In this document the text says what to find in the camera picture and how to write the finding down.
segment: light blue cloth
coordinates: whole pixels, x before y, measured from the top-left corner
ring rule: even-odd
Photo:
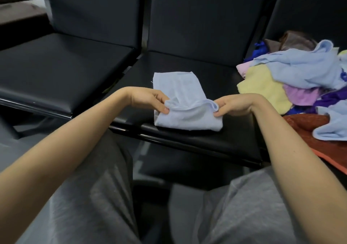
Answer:
[[[169,114],[154,111],[155,126],[216,132],[222,129],[222,117],[213,115],[219,106],[206,98],[193,72],[154,73],[153,88],[170,98],[165,102]]]
[[[329,115],[328,124],[313,130],[313,137],[323,141],[347,141],[347,100],[327,107],[317,107],[320,115]]]
[[[313,51],[288,49],[255,58],[252,65],[266,64],[275,81],[310,89],[324,87],[341,89],[347,85],[341,61],[333,43],[322,40]]]

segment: orange cloth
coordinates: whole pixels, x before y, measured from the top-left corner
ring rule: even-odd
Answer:
[[[321,141],[312,136],[312,131],[329,122],[329,116],[295,114],[283,117],[301,136],[312,151],[347,175],[347,142]]]

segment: gray pants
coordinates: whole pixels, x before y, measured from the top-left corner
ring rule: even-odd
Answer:
[[[52,196],[51,243],[141,243],[131,183],[132,158],[108,130]],[[192,242],[308,243],[278,190],[271,168],[207,192]]]

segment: person's right hand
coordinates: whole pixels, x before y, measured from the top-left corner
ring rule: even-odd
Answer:
[[[214,115],[215,117],[219,117],[224,114],[230,114],[232,116],[249,114],[252,111],[252,105],[254,102],[263,98],[262,95],[255,93],[235,94],[221,97],[215,100],[215,103],[219,105],[219,110],[216,111]]]

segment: brown cloth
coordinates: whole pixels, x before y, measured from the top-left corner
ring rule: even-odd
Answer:
[[[321,141],[312,136],[315,128],[329,123],[329,116],[317,114],[295,114],[283,117],[301,136],[312,151],[347,174],[347,142]]]
[[[264,40],[270,50],[270,53],[280,50],[299,49],[312,51],[315,49],[317,42],[303,32],[288,30],[278,41]]]

